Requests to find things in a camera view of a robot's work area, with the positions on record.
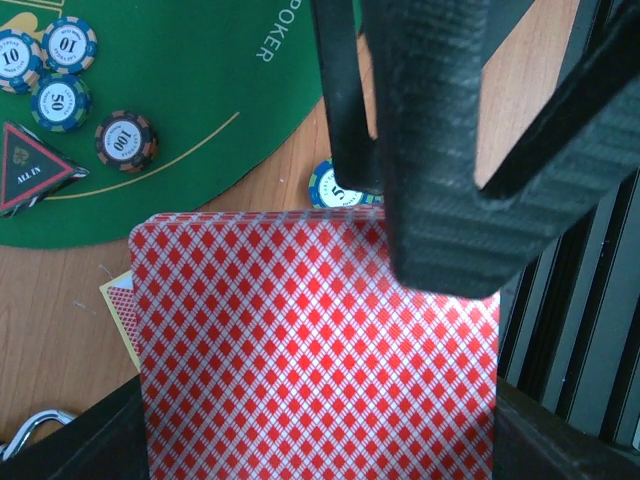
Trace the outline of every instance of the black poker chip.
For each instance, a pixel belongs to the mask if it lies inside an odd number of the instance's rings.
[[[127,173],[148,167],[158,152],[158,138],[149,120],[126,110],[113,112],[102,121],[95,145],[102,163]]]

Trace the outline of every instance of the white chip center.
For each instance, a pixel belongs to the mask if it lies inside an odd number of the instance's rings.
[[[107,128],[104,134],[104,148],[114,160],[131,159],[142,146],[142,133],[129,120],[118,120]]]
[[[51,33],[49,56],[60,65],[73,65],[85,56],[88,43],[82,30],[75,25],[65,25]]]
[[[0,40],[0,76],[6,79],[16,78],[27,71],[31,50],[18,37]]]
[[[52,83],[40,93],[40,113],[52,123],[62,123],[72,117],[76,108],[76,96],[69,85]]]
[[[320,198],[328,207],[351,207],[360,203],[364,196],[362,192],[339,187],[333,168],[322,175],[318,188]]]

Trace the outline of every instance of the red triangle outline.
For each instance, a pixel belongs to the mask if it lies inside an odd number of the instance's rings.
[[[38,185],[33,187],[31,190],[24,192],[22,195],[18,195],[13,200],[9,202],[5,202],[5,194],[7,191],[7,188],[6,188],[7,162],[9,161],[9,155],[8,155],[9,152],[7,151],[7,148],[9,145],[9,142],[8,142],[9,133],[16,135],[22,141],[28,143],[31,147],[38,150],[42,155],[56,162],[59,166],[62,167],[63,171],[60,172],[58,175],[55,175],[54,177],[50,177],[44,182],[39,183]],[[44,188],[50,186],[53,183],[56,183],[57,181],[63,179],[64,177],[68,176],[70,173],[73,173],[74,171],[74,168],[71,165],[69,165],[67,162],[65,162],[61,158],[58,158],[53,152],[48,151],[46,148],[40,145],[40,143],[36,141],[35,138],[22,132],[11,123],[6,122],[4,124],[3,141],[4,141],[4,144],[2,146],[2,184],[0,185],[0,190],[2,192],[0,194],[0,211],[7,210],[11,207],[16,206],[17,204],[19,204],[24,200],[28,200],[29,198],[33,197],[33,195],[36,192],[43,190]]]

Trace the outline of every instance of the metal handle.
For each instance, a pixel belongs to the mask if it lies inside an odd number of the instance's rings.
[[[36,413],[22,424],[18,433],[13,437],[13,440],[7,445],[0,445],[0,462],[6,462],[22,450],[27,444],[29,437],[31,437],[31,434],[43,423],[55,421],[62,425],[67,425],[75,418],[75,415],[63,410],[44,410]]]

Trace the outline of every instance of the black triangle marker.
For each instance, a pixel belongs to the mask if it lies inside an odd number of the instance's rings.
[[[3,128],[0,216],[13,216],[89,171],[21,125]]]

